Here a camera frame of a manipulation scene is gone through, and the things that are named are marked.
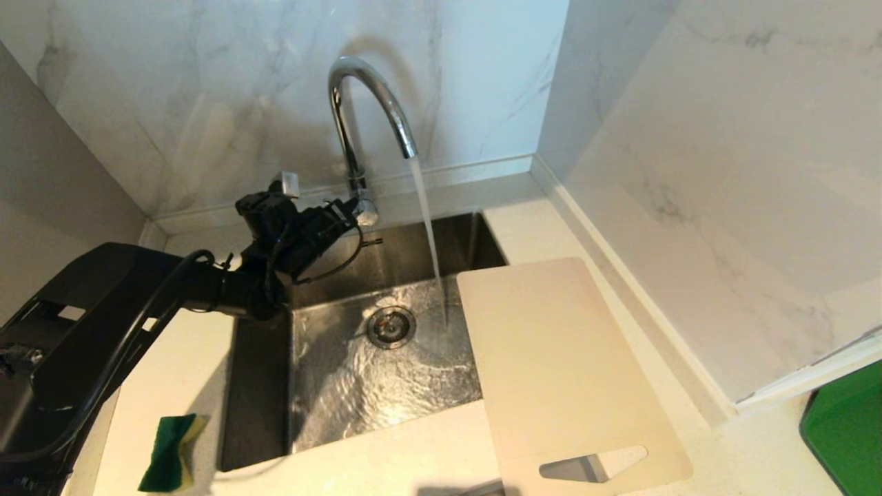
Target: countertop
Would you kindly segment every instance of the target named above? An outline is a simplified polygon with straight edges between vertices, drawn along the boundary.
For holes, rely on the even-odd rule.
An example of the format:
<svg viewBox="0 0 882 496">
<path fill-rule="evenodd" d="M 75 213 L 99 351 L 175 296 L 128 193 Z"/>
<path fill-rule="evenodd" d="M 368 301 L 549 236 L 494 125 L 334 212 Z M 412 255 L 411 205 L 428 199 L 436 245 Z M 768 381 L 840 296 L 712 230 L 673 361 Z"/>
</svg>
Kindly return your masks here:
<svg viewBox="0 0 882 496">
<path fill-rule="evenodd" d="M 429 201 L 433 216 L 482 210 L 511 264 L 573 256 L 587 263 L 695 467 L 689 480 L 633 494 L 840 494 L 799 437 L 805 396 L 714 429 L 707 425 L 529 174 L 437 188 Z M 420 218 L 412 193 L 377 203 L 387 224 Z M 167 251 L 205 247 L 221 256 L 249 241 L 244 226 L 217 228 L 172 237 Z M 80 470 L 72 496 L 137 493 L 159 417 L 190 412 L 210 421 L 194 447 L 196 485 L 179 494 L 442 496 L 499 477 L 481 401 L 278 461 L 216 472 L 232 323 L 219 314 L 179 312 L 123 384 L 101 458 L 93 461 L 97 473 Z"/>
</svg>

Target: white cutting board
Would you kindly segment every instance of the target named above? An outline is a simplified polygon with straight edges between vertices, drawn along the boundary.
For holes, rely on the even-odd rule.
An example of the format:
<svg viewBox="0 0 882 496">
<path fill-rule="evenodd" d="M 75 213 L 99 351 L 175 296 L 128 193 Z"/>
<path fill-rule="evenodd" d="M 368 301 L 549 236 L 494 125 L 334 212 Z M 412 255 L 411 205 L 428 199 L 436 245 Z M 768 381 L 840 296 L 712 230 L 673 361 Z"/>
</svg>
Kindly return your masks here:
<svg viewBox="0 0 882 496">
<path fill-rule="evenodd" d="M 499 469 L 511 493 L 614 495 L 691 475 L 584 262 L 491 268 L 457 281 Z M 604 483 L 539 473 L 545 463 L 634 446 L 648 456 Z"/>
</svg>

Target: water stream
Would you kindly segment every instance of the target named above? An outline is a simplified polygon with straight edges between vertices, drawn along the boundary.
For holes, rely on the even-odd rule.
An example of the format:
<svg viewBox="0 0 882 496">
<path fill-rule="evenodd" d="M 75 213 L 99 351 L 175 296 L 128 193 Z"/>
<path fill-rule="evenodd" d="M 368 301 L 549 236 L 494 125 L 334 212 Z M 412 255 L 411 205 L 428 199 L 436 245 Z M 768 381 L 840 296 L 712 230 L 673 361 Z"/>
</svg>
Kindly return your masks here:
<svg viewBox="0 0 882 496">
<path fill-rule="evenodd" d="M 438 255 L 435 248 L 435 232 L 432 231 L 432 220 L 429 215 L 429 200 L 426 197 L 426 185 L 422 181 L 422 171 L 420 170 L 420 159 L 414 157 L 406 160 L 410 166 L 410 172 L 414 175 L 414 183 L 416 184 L 416 196 L 420 199 L 420 209 L 422 210 L 422 221 L 426 225 L 426 236 L 429 237 L 429 250 L 432 253 L 432 268 L 435 269 L 435 282 L 438 291 L 441 294 L 441 313 L 444 327 L 447 328 L 447 305 L 445 304 L 444 284 L 441 280 L 441 271 L 438 269 Z"/>
</svg>

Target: sink drain strainer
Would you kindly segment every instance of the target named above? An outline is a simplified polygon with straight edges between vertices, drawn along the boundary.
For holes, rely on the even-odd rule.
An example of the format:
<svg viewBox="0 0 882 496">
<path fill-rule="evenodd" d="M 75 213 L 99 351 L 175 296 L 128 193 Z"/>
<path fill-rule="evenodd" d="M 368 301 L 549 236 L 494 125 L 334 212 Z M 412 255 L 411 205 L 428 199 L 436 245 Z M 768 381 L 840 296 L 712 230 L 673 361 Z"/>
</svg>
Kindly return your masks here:
<svg viewBox="0 0 882 496">
<path fill-rule="evenodd" d="M 382 349 L 404 346 L 414 337 L 416 319 L 403 306 L 387 306 L 374 312 L 368 319 L 368 339 Z"/>
</svg>

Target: faucet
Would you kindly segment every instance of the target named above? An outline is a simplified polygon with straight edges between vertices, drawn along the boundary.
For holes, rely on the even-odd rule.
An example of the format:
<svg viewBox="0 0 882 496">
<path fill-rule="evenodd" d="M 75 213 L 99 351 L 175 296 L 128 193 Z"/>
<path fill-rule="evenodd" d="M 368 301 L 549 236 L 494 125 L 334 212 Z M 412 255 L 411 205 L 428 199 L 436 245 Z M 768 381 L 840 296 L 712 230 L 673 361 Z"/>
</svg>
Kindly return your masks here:
<svg viewBox="0 0 882 496">
<path fill-rule="evenodd" d="M 337 124 L 337 135 L 340 137 L 340 146 L 343 147 L 343 154 L 346 156 L 348 165 L 348 187 L 350 198 L 358 198 L 358 207 L 355 211 L 358 223 L 363 226 L 372 226 L 379 220 L 379 212 L 377 205 L 374 203 L 373 197 L 368 189 L 367 178 L 365 177 L 364 167 L 359 165 L 355 158 L 355 149 L 352 141 L 349 139 L 346 120 L 343 116 L 343 92 L 342 83 L 346 76 L 352 76 L 360 80 L 368 87 L 371 93 L 377 98 L 380 107 L 389 118 L 389 124 L 392 125 L 392 131 L 398 140 L 401 154 L 405 159 L 416 157 L 416 141 L 414 135 L 410 131 L 410 124 L 407 123 L 407 117 L 398 99 L 392 94 L 392 90 L 377 73 L 377 71 L 357 56 L 342 56 L 331 67 L 328 73 L 328 97 L 331 100 L 331 111 L 333 112 L 334 123 Z"/>
</svg>

